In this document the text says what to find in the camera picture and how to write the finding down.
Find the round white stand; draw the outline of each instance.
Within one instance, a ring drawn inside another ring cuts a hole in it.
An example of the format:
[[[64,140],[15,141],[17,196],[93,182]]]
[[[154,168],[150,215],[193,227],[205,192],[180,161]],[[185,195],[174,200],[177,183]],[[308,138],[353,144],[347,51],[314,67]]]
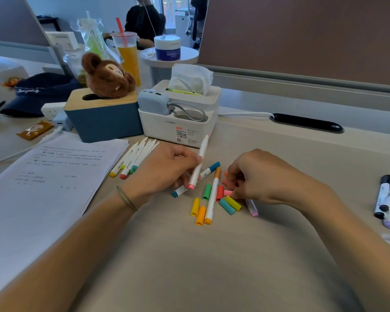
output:
[[[149,66],[152,86],[155,86],[162,80],[170,80],[172,77],[172,67],[176,63],[195,64],[198,61],[198,50],[181,47],[180,59],[175,61],[162,61],[156,58],[154,48],[142,50],[139,54],[140,61]]]

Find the brown stuffed animal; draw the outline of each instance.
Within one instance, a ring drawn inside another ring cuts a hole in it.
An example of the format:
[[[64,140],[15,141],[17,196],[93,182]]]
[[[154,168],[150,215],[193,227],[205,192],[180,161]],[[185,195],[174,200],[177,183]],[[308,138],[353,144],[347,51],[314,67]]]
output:
[[[82,66],[88,73],[88,87],[100,97],[119,99],[136,88],[133,76],[115,61],[102,60],[99,55],[88,52],[82,57]]]

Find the forearm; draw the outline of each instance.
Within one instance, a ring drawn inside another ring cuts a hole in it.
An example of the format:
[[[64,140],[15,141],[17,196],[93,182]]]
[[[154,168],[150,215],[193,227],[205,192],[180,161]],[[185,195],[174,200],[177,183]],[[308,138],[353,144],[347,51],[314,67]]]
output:
[[[68,310],[133,213],[116,193],[91,209],[0,292],[0,312]]]
[[[390,245],[333,192],[303,213],[353,286],[367,311],[390,311]]]
[[[143,48],[152,48],[155,46],[155,43],[153,41],[151,41],[150,39],[143,39],[143,38],[140,38],[140,41],[139,41],[139,44],[138,44],[140,47],[143,47]]]

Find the black shirt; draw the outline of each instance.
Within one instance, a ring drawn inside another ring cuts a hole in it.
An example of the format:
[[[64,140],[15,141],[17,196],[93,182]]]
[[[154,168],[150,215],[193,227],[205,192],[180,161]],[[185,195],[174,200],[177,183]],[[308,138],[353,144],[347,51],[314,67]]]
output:
[[[125,31],[134,31],[140,38],[150,39],[153,41],[155,36],[163,34],[165,24],[166,18],[163,19],[162,15],[159,14],[152,4],[147,5],[146,9],[144,6],[136,5],[133,6],[127,13],[127,17],[125,19]]]

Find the pink marker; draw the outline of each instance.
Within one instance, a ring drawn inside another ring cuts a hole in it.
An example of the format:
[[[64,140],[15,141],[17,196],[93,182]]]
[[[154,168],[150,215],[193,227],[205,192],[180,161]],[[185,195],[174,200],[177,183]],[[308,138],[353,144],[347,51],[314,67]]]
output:
[[[253,218],[258,217],[259,213],[257,212],[256,205],[254,204],[254,201],[251,199],[246,199],[246,204],[248,207],[248,210],[250,211],[250,214]]]
[[[204,159],[205,152],[207,151],[209,137],[210,137],[209,134],[205,136],[204,140],[201,143],[201,147],[199,148],[198,155],[202,157],[202,159]],[[197,167],[194,168],[191,178],[189,179],[189,185],[188,185],[189,189],[195,189],[196,183],[198,182],[199,172],[201,172],[201,166],[202,166],[202,162],[201,164],[199,164]]]

